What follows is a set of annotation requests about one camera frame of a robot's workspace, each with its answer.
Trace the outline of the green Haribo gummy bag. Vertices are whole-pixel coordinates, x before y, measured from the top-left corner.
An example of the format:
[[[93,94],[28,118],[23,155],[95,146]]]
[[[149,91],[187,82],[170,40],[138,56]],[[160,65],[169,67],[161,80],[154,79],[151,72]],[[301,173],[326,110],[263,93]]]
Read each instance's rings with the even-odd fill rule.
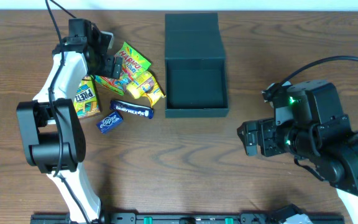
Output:
[[[126,86],[148,70],[151,66],[151,62],[127,42],[123,43],[121,49],[114,55],[114,57],[122,58],[122,67],[119,78],[114,79],[95,76],[94,80],[101,86],[122,96],[126,91]]]

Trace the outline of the green Pretz snack box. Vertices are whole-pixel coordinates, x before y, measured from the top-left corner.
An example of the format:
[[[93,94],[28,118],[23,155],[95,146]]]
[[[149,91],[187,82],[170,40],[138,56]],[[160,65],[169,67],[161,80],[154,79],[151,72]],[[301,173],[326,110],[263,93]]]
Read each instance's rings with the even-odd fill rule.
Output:
[[[91,77],[86,76],[81,80],[73,104],[80,119],[91,117],[101,112],[98,94],[94,80]]]

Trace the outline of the yellow sour candy canister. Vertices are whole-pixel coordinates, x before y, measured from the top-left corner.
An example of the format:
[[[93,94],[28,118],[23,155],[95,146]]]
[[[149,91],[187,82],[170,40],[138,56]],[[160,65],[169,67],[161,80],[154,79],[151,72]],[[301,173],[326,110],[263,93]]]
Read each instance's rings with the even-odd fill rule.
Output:
[[[134,99],[138,99],[145,93],[151,91],[156,83],[157,81],[154,76],[149,71],[145,71],[130,82],[126,89]]]

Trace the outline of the small yellow snack packet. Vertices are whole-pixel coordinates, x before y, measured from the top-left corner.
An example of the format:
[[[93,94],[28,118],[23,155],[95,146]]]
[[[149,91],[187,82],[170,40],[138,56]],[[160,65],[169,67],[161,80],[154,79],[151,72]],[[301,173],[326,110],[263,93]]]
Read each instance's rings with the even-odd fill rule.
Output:
[[[150,91],[144,94],[144,96],[149,100],[150,106],[152,108],[161,98],[166,97],[157,82],[154,84],[153,88]]]

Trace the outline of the black gift box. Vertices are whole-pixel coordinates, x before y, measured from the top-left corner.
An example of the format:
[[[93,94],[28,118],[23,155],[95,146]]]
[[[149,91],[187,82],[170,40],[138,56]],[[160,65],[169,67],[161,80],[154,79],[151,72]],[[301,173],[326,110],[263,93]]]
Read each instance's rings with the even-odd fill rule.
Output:
[[[165,16],[167,118],[219,118],[229,112],[226,55],[218,14]]]

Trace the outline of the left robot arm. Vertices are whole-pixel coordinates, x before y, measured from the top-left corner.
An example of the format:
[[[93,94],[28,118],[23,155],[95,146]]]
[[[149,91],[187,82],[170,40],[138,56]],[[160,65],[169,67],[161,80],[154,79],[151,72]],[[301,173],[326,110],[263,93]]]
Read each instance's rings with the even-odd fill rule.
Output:
[[[52,52],[53,67],[42,89],[16,113],[30,166],[58,187],[69,212],[34,214],[31,223],[109,223],[110,215],[85,171],[86,139],[74,107],[81,81],[88,75],[118,79],[122,59],[108,55],[114,36],[87,19],[68,21],[69,35]]]

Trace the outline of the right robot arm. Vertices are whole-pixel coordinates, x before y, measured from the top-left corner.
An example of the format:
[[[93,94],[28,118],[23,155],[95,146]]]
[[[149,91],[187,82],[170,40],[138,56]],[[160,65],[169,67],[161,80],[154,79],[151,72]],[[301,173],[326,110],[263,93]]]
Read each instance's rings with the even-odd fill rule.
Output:
[[[263,93],[272,118],[245,121],[237,129],[248,156],[291,154],[321,182],[337,191],[358,223],[358,131],[343,112],[336,87],[326,80],[274,83]]]

